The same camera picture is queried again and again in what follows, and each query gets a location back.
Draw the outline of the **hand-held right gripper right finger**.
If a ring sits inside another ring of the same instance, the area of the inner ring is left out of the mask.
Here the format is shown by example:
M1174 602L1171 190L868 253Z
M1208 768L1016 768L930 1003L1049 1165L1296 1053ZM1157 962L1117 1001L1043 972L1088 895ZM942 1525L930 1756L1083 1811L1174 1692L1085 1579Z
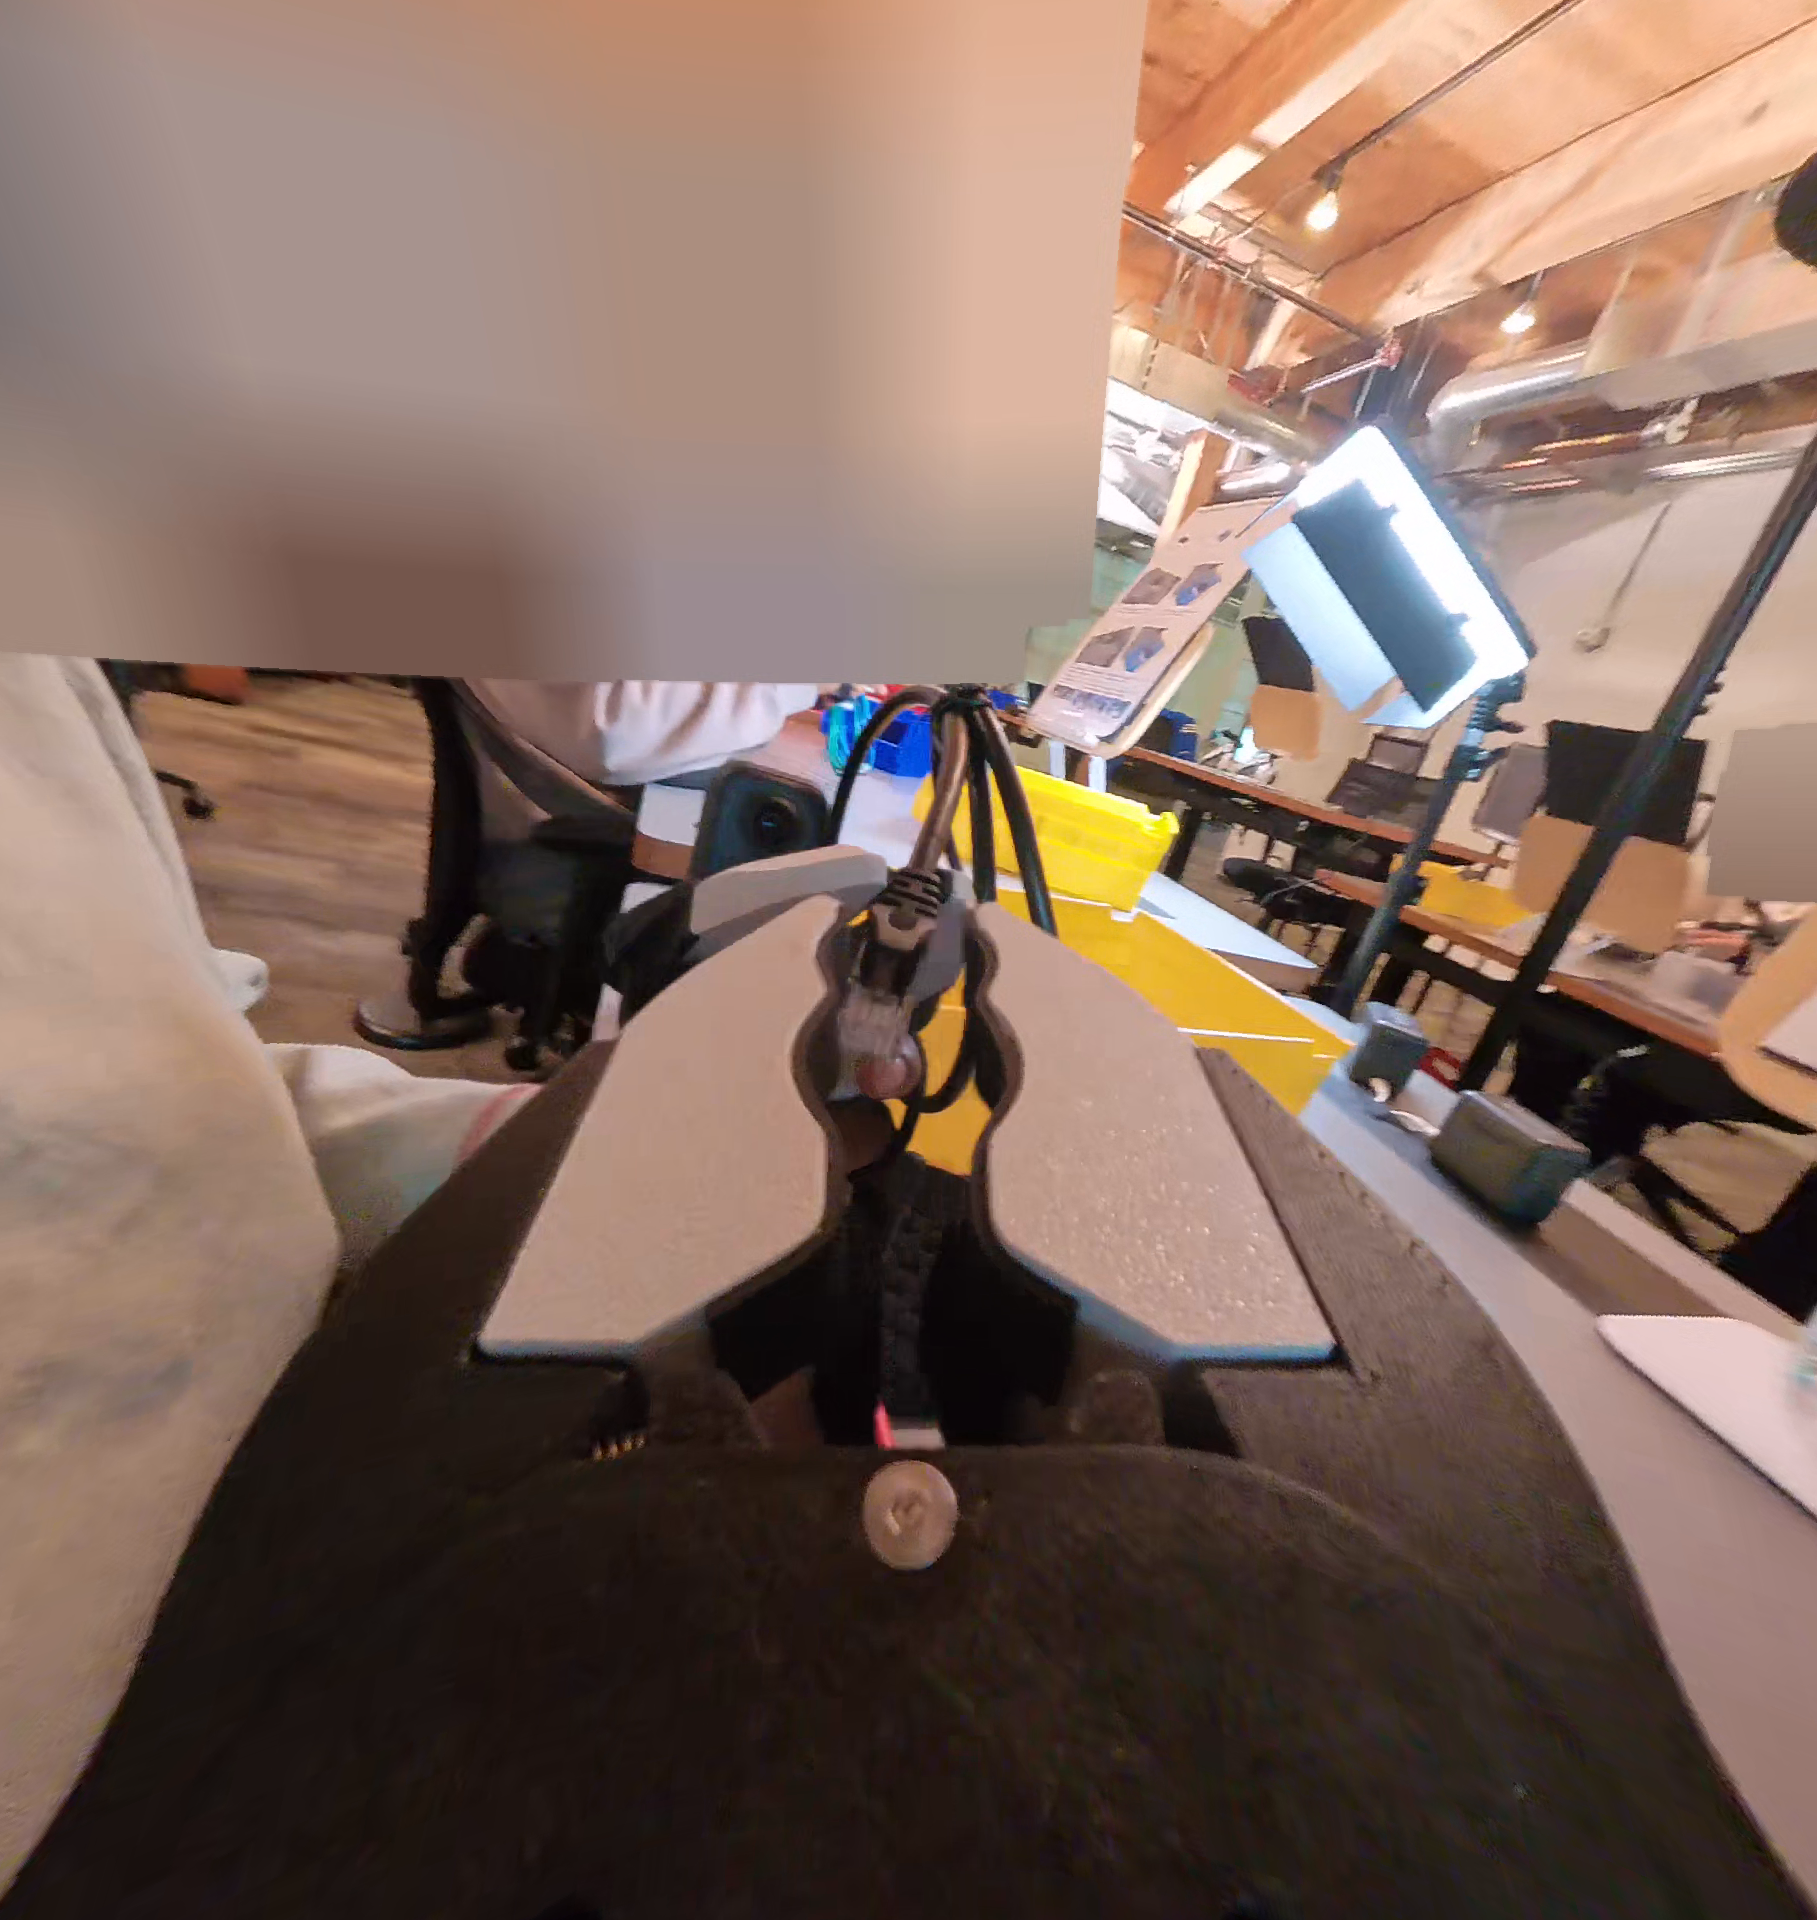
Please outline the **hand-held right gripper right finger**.
M1326 1308L1199 1050L1003 906L976 908L974 939L995 1250L1151 1366L1327 1363Z

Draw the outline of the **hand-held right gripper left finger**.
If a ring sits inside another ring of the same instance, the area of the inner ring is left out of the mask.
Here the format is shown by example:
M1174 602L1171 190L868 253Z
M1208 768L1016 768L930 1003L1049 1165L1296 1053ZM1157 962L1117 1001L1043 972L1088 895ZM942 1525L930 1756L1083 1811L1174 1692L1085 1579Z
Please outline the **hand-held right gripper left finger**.
M489 1362L640 1363L817 1254L848 1155L815 1058L845 908L817 895L700 962L622 1033L474 1335Z

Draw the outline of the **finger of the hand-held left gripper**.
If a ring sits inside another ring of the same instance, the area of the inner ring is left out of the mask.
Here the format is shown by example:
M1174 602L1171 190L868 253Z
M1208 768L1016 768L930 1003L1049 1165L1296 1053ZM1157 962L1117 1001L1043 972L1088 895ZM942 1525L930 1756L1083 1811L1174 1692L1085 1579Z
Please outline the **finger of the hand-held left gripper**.
M861 908L888 881L888 861L869 849L824 845L778 854L697 881L689 897L689 934L697 940L728 939L727 930L741 922L755 928L819 897Z

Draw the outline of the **blue storage bin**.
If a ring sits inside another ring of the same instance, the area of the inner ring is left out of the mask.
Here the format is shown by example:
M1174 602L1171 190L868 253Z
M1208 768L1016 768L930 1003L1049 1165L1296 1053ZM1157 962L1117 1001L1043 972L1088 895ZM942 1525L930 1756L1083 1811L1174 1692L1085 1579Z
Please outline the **blue storage bin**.
M862 753L862 770L907 782L926 780L935 763L935 727L930 701L919 697L917 687L888 687L882 693L850 692L828 701L821 708L821 732L831 770L839 777L848 768L855 748L879 713L888 725L874 735Z

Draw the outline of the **grey metal block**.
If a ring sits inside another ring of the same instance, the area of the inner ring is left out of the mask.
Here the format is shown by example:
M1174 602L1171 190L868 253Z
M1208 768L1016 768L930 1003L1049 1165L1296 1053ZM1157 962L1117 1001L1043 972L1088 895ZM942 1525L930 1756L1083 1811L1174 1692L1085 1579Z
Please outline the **grey metal block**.
M1423 1067L1431 1040L1422 1022L1400 1006L1370 1001L1354 1019L1348 1077L1375 1100L1396 1097Z
M1462 1093L1429 1144L1431 1163L1513 1230L1538 1230L1591 1168L1591 1151L1505 1095Z

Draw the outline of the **black light stand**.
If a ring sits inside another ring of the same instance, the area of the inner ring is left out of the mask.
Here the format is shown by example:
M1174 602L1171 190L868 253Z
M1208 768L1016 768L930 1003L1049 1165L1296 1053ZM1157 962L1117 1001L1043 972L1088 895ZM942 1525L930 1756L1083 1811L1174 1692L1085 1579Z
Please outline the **black light stand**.
M1320 994L1322 1003L1331 1014L1351 1018L1362 1003L1385 946L1400 925L1400 912L1415 900L1423 879L1423 864L1436 851L1443 822L1449 817L1456 795L1464 786L1480 782L1502 755L1502 749L1491 745L1500 732L1521 732L1521 725L1503 715L1525 697L1525 692L1527 670L1521 670L1487 685L1474 696L1466 727L1451 749L1446 768L1404 853L1385 881L1371 916L1348 930L1330 956Z

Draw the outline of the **cardboard box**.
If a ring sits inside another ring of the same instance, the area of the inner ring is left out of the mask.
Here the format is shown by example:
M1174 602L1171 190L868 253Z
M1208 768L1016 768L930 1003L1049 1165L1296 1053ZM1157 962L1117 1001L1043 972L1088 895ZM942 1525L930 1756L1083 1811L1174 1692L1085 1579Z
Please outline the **cardboard box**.
M1521 830L1509 867L1511 895L1529 916L1547 916L1559 900L1593 836L1591 827L1536 812ZM1580 928L1642 955L1660 955L1707 904L1707 856L1638 836L1608 864Z

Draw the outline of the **person's white sweater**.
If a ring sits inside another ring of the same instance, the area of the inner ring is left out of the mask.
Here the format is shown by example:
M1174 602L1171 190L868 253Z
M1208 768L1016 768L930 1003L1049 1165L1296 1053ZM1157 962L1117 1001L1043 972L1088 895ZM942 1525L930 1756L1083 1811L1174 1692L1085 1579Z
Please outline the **person's white sweater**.
M0 653L0 1898L335 1275L124 710Z

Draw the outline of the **white light panel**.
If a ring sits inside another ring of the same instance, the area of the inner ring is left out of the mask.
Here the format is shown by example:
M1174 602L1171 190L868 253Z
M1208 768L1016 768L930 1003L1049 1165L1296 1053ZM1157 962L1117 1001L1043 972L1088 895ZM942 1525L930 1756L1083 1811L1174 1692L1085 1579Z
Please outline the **white light panel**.
M1400 436L1363 425L1308 467L1241 551L1334 703L1434 731L1536 647Z

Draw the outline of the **black slanted pole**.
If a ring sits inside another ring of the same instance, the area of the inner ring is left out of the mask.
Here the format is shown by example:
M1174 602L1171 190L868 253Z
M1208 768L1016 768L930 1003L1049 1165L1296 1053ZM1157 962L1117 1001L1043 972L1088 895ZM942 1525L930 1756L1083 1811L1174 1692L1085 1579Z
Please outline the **black slanted pole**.
M1488 1022L1462 1065L1456 1082L1460 1093L1483 1090L1503 1053L1516 1040L1525 1014L1530 1011L1545 989L1616 849L1636 832L1639 815L1660 784L1677 745L1702 715L1708 696L1721 685L1737 643L1769 597L1815 512L1817 432L1801 452L1771 515L1713 611L1701 643L1660 705L1654 725L1644 732L1621 780L1608 791L1588 851L1559 900L1545 916L1513 983L1492 1006Z

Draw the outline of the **wooden table black frame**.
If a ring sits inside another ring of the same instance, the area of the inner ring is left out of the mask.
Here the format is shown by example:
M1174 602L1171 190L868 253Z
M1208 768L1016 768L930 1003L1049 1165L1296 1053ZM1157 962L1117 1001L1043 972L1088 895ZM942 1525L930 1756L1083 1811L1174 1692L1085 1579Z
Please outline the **wooden table black frame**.
M1110 791L1171 804L1177 832L1163 874L1183 881L1189 856L1208 827L1244 830L1283 849L1291 874L1341 872L1385 881L1415 839L1415 830L1363 819L1323 803L1294 799L1257 782L1192 761L1130 749L1108 761Z
M1521 1001L1525 945L1521 925L1492 931L1420 903L1383 939L1354 1001L1398 1006L1413 983L1433 983L1500 1018L1509 1097L1583 1140L1595 1165L1690 1124L1761 1123L1711 1019L1662 1006L1636 978L1567 968ZM1521 1011L1503 1016L1509 1003Z

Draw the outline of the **silver ventilation duct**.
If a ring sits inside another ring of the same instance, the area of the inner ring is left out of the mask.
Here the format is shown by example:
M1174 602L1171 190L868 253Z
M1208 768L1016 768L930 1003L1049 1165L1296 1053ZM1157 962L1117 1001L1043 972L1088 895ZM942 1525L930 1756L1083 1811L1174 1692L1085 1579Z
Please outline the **silver ventilation duct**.
M1593 342L1530 354L1500 366L1471 368L1446 381L1425 411L1433 437L1471 437L1492 419L1527 414L1565 403L1591 378Z

